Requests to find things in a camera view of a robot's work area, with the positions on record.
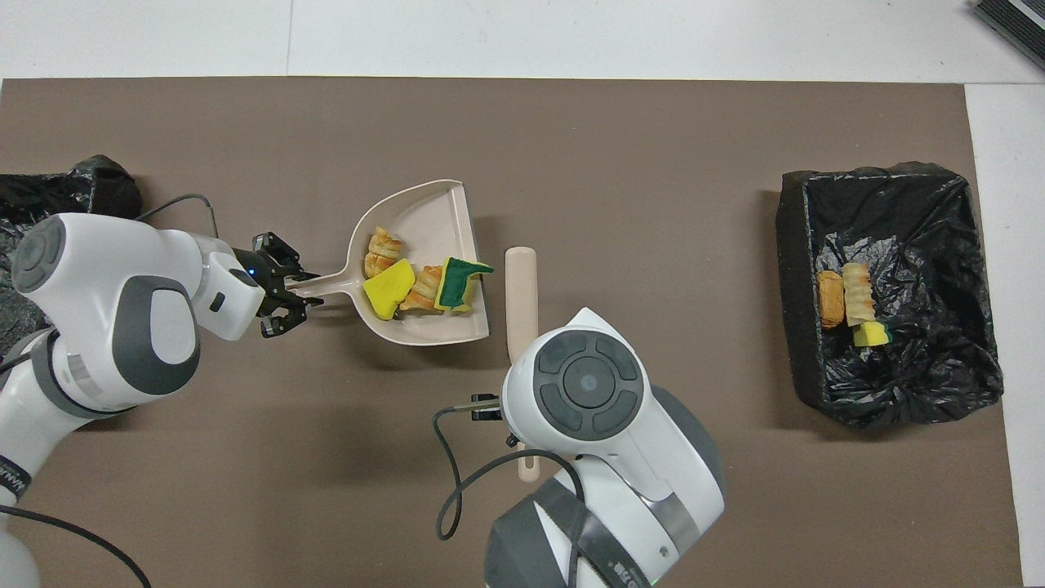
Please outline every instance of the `black bag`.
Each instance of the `black bag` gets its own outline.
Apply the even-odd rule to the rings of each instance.
[[[957,421],[1002,394],[986,268],[969,182],[938,165],[784,175],[776,213],[795,392],[858,428]],[[856,348],[821,329],[816,273],[869,263],[892,342]]]
[[[33,225],[59,212],[134,218],[141,192],[118,163],[96,155],[64,173],[0,174],[0,354],[47,327],[44,314],[10,282],[10,258]]]

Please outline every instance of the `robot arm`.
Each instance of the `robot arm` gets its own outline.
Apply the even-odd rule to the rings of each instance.
[[[198,326],[236,340],[256,314],[318,303],[269,297],[285,292],[282,277],[300,273],[289,252],[288,269],[263,248],[238,251],[217,238],[83,213],[50,216],[26,233],[11,280],[54,329],[19,343],[8,358],[29,359],[0,375],[0,504],[14,505],[76,428],[182,390],[199,366]],[[270,288],[249,272],[262,273]],[[0,574],[13,586],[37,586],[32,559],[4,531],[6,518]]]
[[[715,444],[666,391],[650,385],[626,340],[591,311],[537,338],[502,391],[512,433],[530,448],[576,455],[583,503],[564,471],[490,533],[490,588],[651,586],[724,509]]]

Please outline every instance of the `white floor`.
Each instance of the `white floor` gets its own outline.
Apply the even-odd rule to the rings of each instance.
[[[3,77],[967,84],[1023,580],[1045,585],[1045,72],[966,0],[7,0]]]

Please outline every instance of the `dustpan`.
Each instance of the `dustpan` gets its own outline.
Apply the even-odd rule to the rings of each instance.
[[[409,259],[415,273],[424,265],[442,264],[448,256],[482,260],[475,251],[464,184],[437,180],[396,192],[375,204],[352,231],[344,268],[289,283],[287,289],[299,297],[317,299],[347,293],[371,331],[400,346],[448,346],[488,337],[490,326],[483,287],[474,288],[471,310],[465,313],[397,312],[391,321],[377,319],[363,289],[366,280],[363,262],[370,236],[378,226],[403,241],[400,258]]]

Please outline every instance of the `brown mat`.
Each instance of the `brown mat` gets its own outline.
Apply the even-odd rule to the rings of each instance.
[[[791,391],[776,285],[781,173],[931,161],[975,180],[958,86],[396,78],[5,80],[0,171],[96,152],[156,204],[215,204],[231,243],[273,230],[341,268],[374,202],[463,180],[484,260],[537,249],[541,329],[590,306],[706,425],[726,514],[660,586],[1002,586],[1020,564],[1002,414],[869,436]],[[158,225],[205,232],[184,204]],[[450,490],[432,414],[498,393],[493,335],[372,335],[348,300],[285,337],[205,335],[176,398],[74,434],[23,505],[126,548],[156,586],[480,586],[490,523],[535,487],[504,468],[435,539]],[[462,469],[503,424],[447,425]],[[46,586],[131,586],[68,534],[16,521]]]

